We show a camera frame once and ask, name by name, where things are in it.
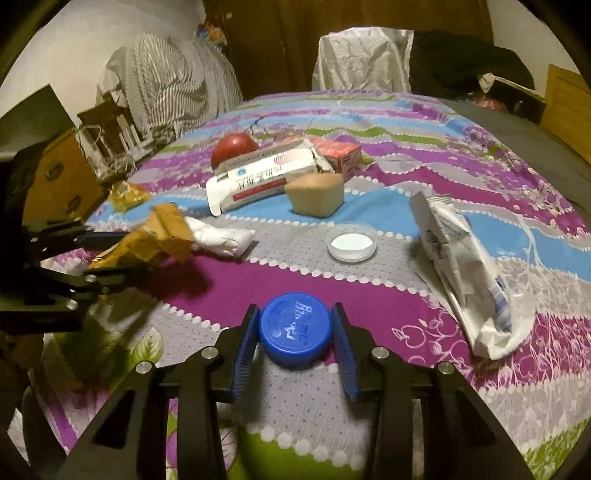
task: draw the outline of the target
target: wooden wardrobe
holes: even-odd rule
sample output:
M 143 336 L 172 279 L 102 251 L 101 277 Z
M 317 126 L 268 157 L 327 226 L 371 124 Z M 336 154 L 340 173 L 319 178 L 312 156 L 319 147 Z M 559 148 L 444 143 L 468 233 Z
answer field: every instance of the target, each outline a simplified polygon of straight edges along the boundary
M 307 91 L 318 40 L 349 27 L 444 30 L 492 42 L 486 0 L 204 0 L 245 100 Z

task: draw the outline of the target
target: wooden cabinet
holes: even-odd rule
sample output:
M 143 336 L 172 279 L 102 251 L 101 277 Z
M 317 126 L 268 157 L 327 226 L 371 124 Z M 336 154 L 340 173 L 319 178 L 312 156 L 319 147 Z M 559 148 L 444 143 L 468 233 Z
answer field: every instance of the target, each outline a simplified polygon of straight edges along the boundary
M 276 2 L 219 0 L 217 9 L 244 99 L 293 91 Z
M 492 42 L 486 0 L 204 0 L 245 100 L 307 91 L 318 40 L 349 27 L 443 30 Z
M 73 130 L 43 151 L 27 193 L 23 223 L 88 216 L 106 199 Z

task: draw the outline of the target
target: red and white box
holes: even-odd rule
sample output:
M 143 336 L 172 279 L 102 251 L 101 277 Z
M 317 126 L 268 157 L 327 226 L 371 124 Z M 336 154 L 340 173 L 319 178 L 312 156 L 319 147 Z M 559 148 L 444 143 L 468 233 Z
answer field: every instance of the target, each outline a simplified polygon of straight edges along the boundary
M 323 137 L 306 137 L 322 155 L 336 173 L 343 176 L 344 181 L 361 174 L 361 145 L 349 142 L 339 142 Z
M 302 138 L 226 160 L 219 174 L 205 184 L 213 216 L 247 203 L 283 193 L 285 185 L 318 172 L 318 154 Z

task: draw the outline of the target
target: bed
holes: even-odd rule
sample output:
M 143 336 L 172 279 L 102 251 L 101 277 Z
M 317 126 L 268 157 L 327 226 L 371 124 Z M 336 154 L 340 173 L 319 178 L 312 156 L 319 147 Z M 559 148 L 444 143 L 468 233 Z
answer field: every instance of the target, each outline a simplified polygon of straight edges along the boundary
M 347 182 L 345 204 L 326 220 L 294 214 L 284 195 L 215 219 L 203 188 L 212 175 L 209 156 L 224 134 L 245 129 L 262 145 L 301 133 L 358 142 L 365 171 Z M 183 361 L 211 345 L 224 327 L 238 325 L 249 303 L 264 307 L 288 291 L 310 293 L 327 306 L 342 302 L 351 323 L 368 328 L 406 361 L 451 362 L 538 480 L 551 478 L 586 427 L 589 229 L 523 158 L 439 100 L 371 91 L 257 98 L 172 143 L 131 181 L 154 198 L 124 215 L 106 203 L 91 225 L 129 229 L 150 206 L 176 202 L 214 225 L 256 230 L 256 244 L 240 261 L 197 253 L 187 264 L 171 262 L 140 288 L 110 296 L 82 332 L 46 337 L 33 384 L 66 449 L 137 362 Z M 509 283 L 534 291 L 534 330 L 503 361 L 472 356 L 461 328 L 409 266 L 418 230 L 408 199 L 420 190 L 451 194 Z M 340 264 L 326 250 L 327 231 L 348 220 L 378 231 L 378 250 L 367 262 Z M 86 260 L 77 251 L 56 258 L 53 268 L 80 271 Z M 296 393 L 298 382 L 302 393 Z M 332 355 L 290 372 L 260 352 L 243 402 L 220 404 L 218 413 L 231 479 L 361 477 L 372 412 L 349 408 Z M 172 401 L 169 478 L 176 477 L 176 414 Z M 419 462 L 415 473 L 420 476 Z

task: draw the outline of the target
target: metal screw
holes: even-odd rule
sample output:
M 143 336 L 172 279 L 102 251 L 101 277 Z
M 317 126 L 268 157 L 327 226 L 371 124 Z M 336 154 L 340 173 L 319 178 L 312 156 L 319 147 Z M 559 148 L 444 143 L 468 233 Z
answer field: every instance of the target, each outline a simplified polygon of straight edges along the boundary
M 76 310 L 78 308 L 78 302 L 75 300 L 68 300 L 66 303 L 66 308 L 70 310 Z
M 450 362 L 441 362 L 438 366 L 437 369 L 443 374 L 443 375 L 451 375 L 453 373 L 453 371 L 455 370 L 454 366 L 450 363 Z
M 377 346 L 376 348 L 371 350 L 371 354 L 375 358 L 379 358 L 380 360 L 383 360 L 384 358 L 388 358 L 388 355 L 390 354 L 390 352 L 388 352 L 388 349 L 384 348 L 383 346 Z
M 218 349 L 214 346 L 208 346 L 201 350 L 201 356 L 206 360 L 213 360 L 219 353 Z
M 152 364 L 146 360 L 135 366 L 135 371 L 142 375 L 148 373 L 150 370 L 152 370 Z

